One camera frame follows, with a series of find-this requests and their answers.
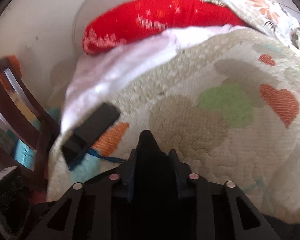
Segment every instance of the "dark wooden frame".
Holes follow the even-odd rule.
[[[36,191],[43,192],[46,190],[48,183],[47,179],[43,176],[47,164],[47,157],[51,143],[60,133],[60,126],[32,96],[7,57],[0,59],[0,73],[1,72],[5,73],[16,93],[41,122],[41,127],[40,131],[34,128],[14,104],[0,82],[0,119],[20,140],[36,151],[34,171],[15,161],[9,153],[1,148],[0,161],[6,166],[18,165],[24,176],[26,185]]]

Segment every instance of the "heart pattern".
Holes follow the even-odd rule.
[[[95,141],[91,148],[100,151],[102,156],[109,156],[113,153],[124,136],[129,124],[119,122],[115,126],[108,129],[100,138]]]
[[[268,54],[262,54],[260,57],[259,57],[259,61],[267,64],[267,65],[270,65],[271,67],[275,66],[275,61],[272,59],[272,57]]]
[[[277,90],[269,84],[260,86],[260,94],[288,129],[299,112],[296,97],[288,90]]]

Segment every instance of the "floral blanket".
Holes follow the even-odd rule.
[[[261,212],[300,222],[300,58],[280,42],[246,29],[211,37],[107,101],[121,116],[95,145],[100,152],[128,158],[149,129],[193,172],[232,180]],[[61,152],[71,132],[51,149],[48,200],[71,186]],[[113,167],[102,161],[101,172]]]
[[[292,45],[292,34],[300,24],[275,0],[202,0],[229,7],[239,18],[284,45]]]

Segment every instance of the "chair backrest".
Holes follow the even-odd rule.
[[[34,173],[43,177],[47,151],[49,150],[47,148],[51,142],[51,138],[56,138],[59,135],[60,126],[26,88],[13,68],[9,58],[5,57],[0,59],[0,73],[5,74],[21,100],[41,122],[40,131],[38,131],[15,105],[0,79],[0,119],[21,141],[36,151]],[[22,170],[26,175],[33,175],[23,168]]]

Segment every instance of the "white sheet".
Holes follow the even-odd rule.
[[[171,60],[177,55],[178,49],[189,48],[214,35],[242,28],[246,27],[227,24],[173,28],[104,54],[81,56],[66,92],[61,132],[73,128],[78,119],[111,93],[124,88],[146,71]]]

